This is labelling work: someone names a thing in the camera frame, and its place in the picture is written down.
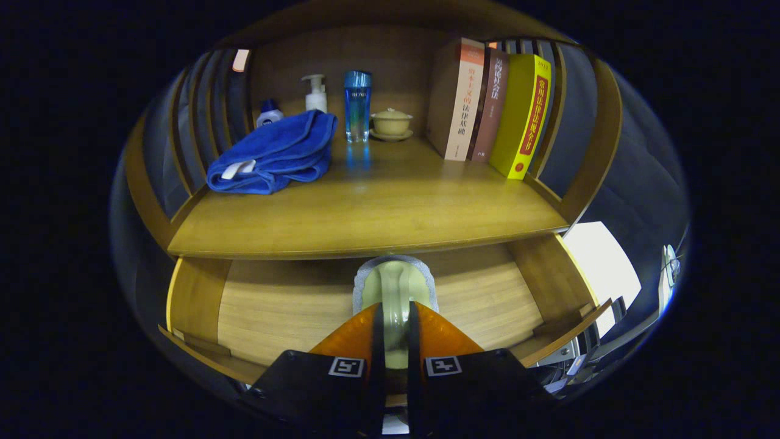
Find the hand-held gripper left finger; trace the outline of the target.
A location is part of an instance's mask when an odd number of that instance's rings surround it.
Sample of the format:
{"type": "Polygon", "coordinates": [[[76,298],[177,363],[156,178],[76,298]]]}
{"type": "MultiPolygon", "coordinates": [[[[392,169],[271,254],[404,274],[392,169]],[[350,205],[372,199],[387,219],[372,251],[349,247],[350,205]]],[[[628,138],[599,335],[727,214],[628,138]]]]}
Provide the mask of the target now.
{"type": "Polygon", "coordinates": [[[287,437],[378,437],[385,370],[383,308],[373,304],[309,352],[284,351],[243,405],[287,437]]]}

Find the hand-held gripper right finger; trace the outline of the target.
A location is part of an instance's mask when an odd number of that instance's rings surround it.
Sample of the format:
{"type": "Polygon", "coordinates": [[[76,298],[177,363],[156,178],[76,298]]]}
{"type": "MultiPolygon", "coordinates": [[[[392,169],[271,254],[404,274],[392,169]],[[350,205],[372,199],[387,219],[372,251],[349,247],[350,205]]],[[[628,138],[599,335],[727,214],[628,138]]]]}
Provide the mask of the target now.
{"type": "Polygon", "coordinates": [[[414,437],[538,437],[558,400],[506,348],[485,350],[443,316],[409,305],[414,437]]]}

